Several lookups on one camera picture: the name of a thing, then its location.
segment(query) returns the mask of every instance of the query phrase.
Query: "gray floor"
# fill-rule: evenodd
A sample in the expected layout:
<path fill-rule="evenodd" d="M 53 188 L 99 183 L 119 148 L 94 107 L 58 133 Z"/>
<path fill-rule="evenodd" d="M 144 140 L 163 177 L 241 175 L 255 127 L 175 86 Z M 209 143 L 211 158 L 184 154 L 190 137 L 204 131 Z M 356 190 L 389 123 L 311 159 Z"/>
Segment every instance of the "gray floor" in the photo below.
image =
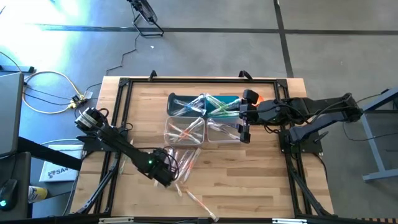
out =
<path fill-rule="evenodd" d="M 277 28 L 272 0 L 149 2 L 164 27 Z M 398 28 L 395 0 L 280 0 L 280 7 L 286 29 Z M 10 19 L 17 25 L 5 23 Z M 106 69 L 117 66 L 121 55 L 134 48 L 137 34 L 52 32 L 22 24 L 131 27 L 131 19 L 131 10 L 123 0 L 42 0 L 23 5 L 15 2 L 0 15 L 0 50 L 20 64 L 35 66 L 38 71 L 63 72 L 84 91 L 100 82 Z M 286 38 L 294 77 L 304 78 L 309 97 L 328 98 L 352 92 L 354 98 L 360 99 L 398 84 L 398 35 L 287 35 Z M 245 69 L 254 77 L 286 77 L 280 45 L 278 34 L 166 33 L 164 38 L 140 37 L 137 51 L 126 55 L 123 68 L 109 75 L 148 75 L 156 70 L 159 75 L 235 77 Z M 30 84 L 57 95 L 74 94 L 65 80 L 55 75 L 36 77 Z M 62 108 L 34 99 L 29 102 L 47 111 Z M 23 105 L 20 136 L 36 142 L 74 138 L 81 132 L 73 121 L 73 111 L 45 115 Z M 342 217 L 396 216 L 398 178 L 365 184 L 361 176 L 377 170 L 368 143 L 347 140 L 341 124 L 327 130 L 330 133 L 322 144 L 335 213 Z M 363 137 L 360 123 L 350 125 L 348 130 L 353 137 Z M 390 157 L 397 159 L 398 154 L 392 153 Z M 42 161 L 34 160 L 32 175 L 37 175 L 41 166 Z M 61 214 L 66 199 L 67 195 L 63 195 L 35 204 L 34 216 Z"/>

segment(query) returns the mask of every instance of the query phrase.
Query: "clear plastic container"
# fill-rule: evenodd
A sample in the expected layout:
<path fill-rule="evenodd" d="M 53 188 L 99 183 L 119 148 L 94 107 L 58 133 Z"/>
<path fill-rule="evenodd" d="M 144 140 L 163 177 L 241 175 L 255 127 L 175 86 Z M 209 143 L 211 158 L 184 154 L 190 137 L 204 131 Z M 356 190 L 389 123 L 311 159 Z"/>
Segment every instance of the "clear plastic container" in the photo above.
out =
<path fill-rule="evenodd" d="M 213 144 L 240 143 L 239 124 L 242 124 L 239 118 L 208 118 L 207 140 Z"/>
<path fill-rule="evenodd" d="M 205 140 L 205 120 L 171 116 L 166 120 L 164 140 L 171 146 L 201 146 Z"/>
<path fill-rule="evenodd" d="M 239 99 L 238 96 L 213 96 L 214 98 L 216 98 L 217 100 L 220 100 L 222 103 L 224 104 L 228 104 L 228 103 L 232 103 L 233 101 Z M 206 100 L 206 105 L 205 105 L 205 109 L 206 109 L 206 117 L 208 118 L 233 118 L 233 117 L 238 117 L 238 116 L 220 116 L 220 115 L 211 115 L 211 112 L 214 111 L 216 109 L 216 107 L 214 105 L 212 105 L 209 100 Z M 230 111 L 239 111 L 239 107 L 237 107 L 235 110 L 230 110 Z"/>

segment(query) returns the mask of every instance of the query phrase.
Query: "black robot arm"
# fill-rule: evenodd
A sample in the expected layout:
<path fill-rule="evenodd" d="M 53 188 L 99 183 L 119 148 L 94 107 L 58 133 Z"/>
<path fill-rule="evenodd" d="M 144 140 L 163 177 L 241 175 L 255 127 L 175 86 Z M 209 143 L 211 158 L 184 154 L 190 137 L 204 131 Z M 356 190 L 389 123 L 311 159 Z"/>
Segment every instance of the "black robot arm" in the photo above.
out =
<path fill-rule="evenodd" d="M 138 171 L 146 177 L 159 181 L 165 187 L 175 179 L 175 170 L 165 163 L 166 159 L 171 161 L 165 149 L 154 148 L 152 153 L 138 150 L 125 140 L 122 131 L 110 126 L 104 115 L 95 108 L 87 108 L 75 123 L 88 135 L 87 138 L 79 138 L 80 140 L 99 141 L 105 151 L 121 151 L 131 158 Z"/>
<path fill-rule="evenodd" d="M 289 144 L 295 144 L 322 128 L 335 122 L 354 122 L 360 119 L 363 111 L 357 106 L 351 93 L 339 98 L 311 100 L 309 98 L 288 98 L 282 100 L 267 100 L 257 103 L 258 94 L 245 90 L 240 107 L 239 117 L 243 119 L 244 127 L 249 125 L 285 126 L 288 124 L 303 124 L 284 131 L 284 138 Z M 250 142 L 250 134 L 241 132 L 241 141 Z"/>

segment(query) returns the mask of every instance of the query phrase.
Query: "butcher block tabletop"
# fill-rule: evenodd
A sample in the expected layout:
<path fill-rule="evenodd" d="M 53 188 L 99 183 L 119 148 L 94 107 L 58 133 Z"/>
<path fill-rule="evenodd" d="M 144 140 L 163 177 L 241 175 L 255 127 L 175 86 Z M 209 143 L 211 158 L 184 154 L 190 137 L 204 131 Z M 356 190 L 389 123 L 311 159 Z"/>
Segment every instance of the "butcher block tabletop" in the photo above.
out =
<path fill-rule="evenodd" d="M 109 119 L 121 77 L 104 77 L 97 108 L 107 108 Z M 306 97 L 301 78 L 287 79 L 290 97 Z M 128 112 L 128 141 L 136 147 L 164 147 L 165 121 L 169 94 L 236 95 L 252 89 L 264 100 L 274 99 L 274 87 L 253 83 L 135 83 Z M 122 97 L 118 125 L 125 97 Z M 268 134 L 262 126 L 251 126 L 250 144 L 210 144 L 205 141 L 202 152 L 187 182 L 188 189 L 218 217 L 276 218 L 294 217 L 285 157 L 280 153 L 276 134 Z M 94 152 L 81 167 L 71 212 L 77 211 L 95 191 L 100 179 L 104 153 Z M 303 154 L 308 188 L 326 210 L 333 213 L 328 184 L 321 162 L 313 154 Z M 297 187 L 300 207 L 303 197 Z M 104 190 L 102 206 L 108 198 Z M 208 217 L 208 213 L 186 193 L 180 197 L 173 186 L 154 186 L 154 180 L 136 171 L 127 162 L 118 175 L 112 216 L 134 217 Z"/>

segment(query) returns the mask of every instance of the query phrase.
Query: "yellow cable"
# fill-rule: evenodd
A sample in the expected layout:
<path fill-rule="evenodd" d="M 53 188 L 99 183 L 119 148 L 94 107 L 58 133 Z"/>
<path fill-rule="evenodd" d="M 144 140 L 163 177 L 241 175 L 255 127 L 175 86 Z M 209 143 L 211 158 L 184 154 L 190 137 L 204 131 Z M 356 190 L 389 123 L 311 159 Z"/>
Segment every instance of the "yellow cable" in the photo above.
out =
<path fill-rule="evenodd" d="M 76 88 L 76 86 L 75 86 L 75 84 L 73 84 L 73 82 L 66 76 L 66 75 L 64 75 L 64 74 L 62 74 L 62 73 L 60 73 L 60 72 L 53 72 L 53 71 L 42 71 L 42 72 L 36 72 L 36 73 L 33 73 L 33 74 L 31 74 L 31 75 L 29 75 L 28 77 L 26 77 L 25 79 L 24 79 L 24 81 L 27 83 L 33 76 L 35 76 L 35 75 L 38 75 L 38 74 L 43 74 L 43 73 L 55 73 L 55 74 L 57 74 L 57 75 L 61 75 L 61 76 L 63 76 L 64 78 L 66 78 L 68 81 L 69 81 L 69 83 L 72 85 L 72 87 L 75 89 L 75 91 L 77 92 L 77 94 L 79 95 L 79 98 L 83 98 L 83 95 L 79 92 L 79 90 Z M 63 113 L 63 112 L 65 112 L 67 109 L 69 109 L 69 108 L 74 108 L 75 106 L 76 106 L 76 104 L 75 103 L 73 103 L 73 102 L 71 102 L 65 109 L 63 109 L 63 110 L 60 110 L 60 111 L 54 111 L 54 112 L 46 112 L 46 111 L 41 111 L 41 110 L 38 110 L 38 109 L 35 109 L 35 108 L 33 108 L 30 104 L 28 104 L 27 102 L 26 102 L 26 100 L 25 100 L 25 94 L 22 94 L 22 100 L 23 100 L 23 102 L 26 104 L 26 106 L 28 106 L 30 109 L 32 109 L 32 110 L 34 110 L 34 111 L 36 111 L 36 112 L 39 112 L 39 113 L 43 113 L 43 114 L 59 114 L 59 113 Z"/>

